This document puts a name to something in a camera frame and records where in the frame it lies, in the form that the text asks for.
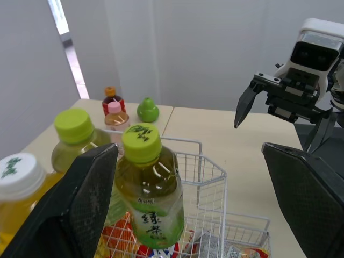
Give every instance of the orange bottle cap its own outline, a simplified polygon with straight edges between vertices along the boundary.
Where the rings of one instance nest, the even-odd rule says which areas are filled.
[[[107,97],[114,97],[116,95],[115,87],[106,87],[105,88],[105,95]]]

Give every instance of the green pear-shaped object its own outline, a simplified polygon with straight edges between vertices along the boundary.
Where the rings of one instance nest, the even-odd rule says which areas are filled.
[[[137,114],[142,122],[151,123],[159,117],[159,109],[151,98],[145,98],[138,106]]]

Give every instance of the green tea bottle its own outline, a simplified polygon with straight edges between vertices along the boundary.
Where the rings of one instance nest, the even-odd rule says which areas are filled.
[[[61,177],[77,156],[111,142],[107,133],[95,129],[89,114],[83,109],[62,111],[56,116],[54,126],[60,142],[53,150],[52,165]]]
[[[124,156],[117,163],[114,183],[132,215],[134,233],[152,249],[170,247],[184,229],[176,156],[148,123],[127,128],[122,141]]]

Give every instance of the green bottle cap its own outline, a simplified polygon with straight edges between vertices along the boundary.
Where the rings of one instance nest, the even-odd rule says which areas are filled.
[[[54,126],[60,140],[67,144],[82,142],[94,131],[90,116],[83,109],[62,111],[56,116]]]
[[[153,161],[159,156],[162,148],[159,131],[148,123],[128,127],[122,135],[122,142],[124,156],[136,164]]]
[[[142,122],[151,123],[157,120],[159,109],[151,98],[145,98],[138,106],[137,115]]]

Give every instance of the snack package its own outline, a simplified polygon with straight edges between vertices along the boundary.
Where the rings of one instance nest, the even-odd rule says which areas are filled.
[[[102,236],[110,250],[110,257],[132,258],[132,254],[138,250],[139,244],[134,236],[129,212],[115,225],[104,227]]]
[[[156,250],[140,245],[134,258],[196,258],[198,256],[197,249],[199,246],[200,236],[200,231],[195,232],[194,230],[187,228],[181,235],[180,240],[169,248]]]
[[[202,235],[199,258],[220,257],[220,239],[217,236],[206,232]],[[263,249],[247,248],[235,245],[229,241],[224,242],[224,258],[268,258],[268,253]]]

